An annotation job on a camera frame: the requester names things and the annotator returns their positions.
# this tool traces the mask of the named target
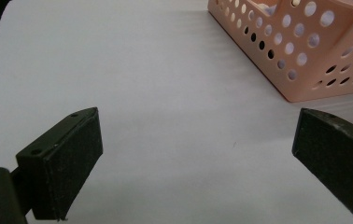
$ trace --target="white table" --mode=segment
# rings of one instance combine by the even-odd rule
[[[40,134],[98,106],[105,153],[68,223],[353,223],[291,154],[301,107],[353,123],[353,94],[288,103],[206,4],[10,2],[0,166],[13,170]]]

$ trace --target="pink basket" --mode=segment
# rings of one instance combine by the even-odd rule
[[[209,0],[208,10],[287,100],[353,93],[353,0]]]

